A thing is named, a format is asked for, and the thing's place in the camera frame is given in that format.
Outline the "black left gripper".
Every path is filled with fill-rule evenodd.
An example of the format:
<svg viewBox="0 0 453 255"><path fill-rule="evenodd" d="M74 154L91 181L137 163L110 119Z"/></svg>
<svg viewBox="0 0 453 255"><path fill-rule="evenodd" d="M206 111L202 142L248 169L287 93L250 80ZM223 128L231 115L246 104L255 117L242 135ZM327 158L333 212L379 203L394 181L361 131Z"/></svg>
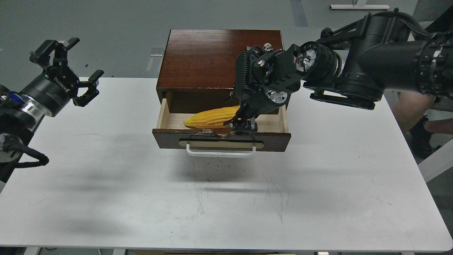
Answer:
<svg viewBox="0 0 453 255"><path fill-rule="evenodd" d="M56 116L74 97L74 93L71 92L73 83L76 89L76 97L73 98L75 106L85 107L100 93L97 86L100 77L104 74L103 70L96 70L84 82L78 82L78 76L69 70L68 51L78 42L80 42L78 37L72 37L66 43L48 39L36 51L30 52L29 60L39 65L44 71L22 89L20 94L32 98L39 105L47 108L47 116ZM79 88L86 88L86 92L81 96L77 96Z"/></svg>

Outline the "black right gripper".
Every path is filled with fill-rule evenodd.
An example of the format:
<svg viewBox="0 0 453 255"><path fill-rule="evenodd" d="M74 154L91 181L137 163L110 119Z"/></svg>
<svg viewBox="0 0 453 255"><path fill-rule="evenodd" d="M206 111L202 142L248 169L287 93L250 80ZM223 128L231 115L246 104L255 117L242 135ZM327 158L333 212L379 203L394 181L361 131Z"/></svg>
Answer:
<svg viewBox="0 0 453 255"><path fill-rule="evenodd" d="M240 133L256 133L254 117L288 103L311 66L312 50L308 47L291 45L287 50L265 51L254 46L242 52L236 59L234 84L240 107L224 126Z"/></svg>

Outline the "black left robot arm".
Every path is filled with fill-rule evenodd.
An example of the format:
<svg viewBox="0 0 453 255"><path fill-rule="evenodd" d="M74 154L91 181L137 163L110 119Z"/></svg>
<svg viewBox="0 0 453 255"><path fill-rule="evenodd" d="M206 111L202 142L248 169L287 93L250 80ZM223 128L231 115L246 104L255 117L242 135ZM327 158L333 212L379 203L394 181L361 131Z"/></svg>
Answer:
<svg viewBox="0 0 453 255"><path fill-rule="evenodd" d="M0 135L1 182L7 183L15 169L45 166L49 158L29 147L44 116L54 117L72 101L85 107L97 95L103 70L81 81L68 65L68 52L78 42L48 39L30 53L30 62L39 65L39 74L20 92L1 86Z"/></svg>

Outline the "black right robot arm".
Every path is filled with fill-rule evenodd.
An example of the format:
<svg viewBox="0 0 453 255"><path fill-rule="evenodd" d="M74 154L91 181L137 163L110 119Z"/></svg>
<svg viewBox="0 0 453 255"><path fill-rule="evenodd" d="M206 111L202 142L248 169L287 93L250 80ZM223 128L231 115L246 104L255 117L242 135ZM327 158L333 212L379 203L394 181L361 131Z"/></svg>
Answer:
<svg viewBox="0 0 453 255"><path fill-rule="evenodd" d="M240 107L224 125L257 132L255 119L301 87L313 100L367 110L385 89L452 98L452 31L429 32L406 13L384 11L286 50L251 47L236 58L231 96Z"/></svg>

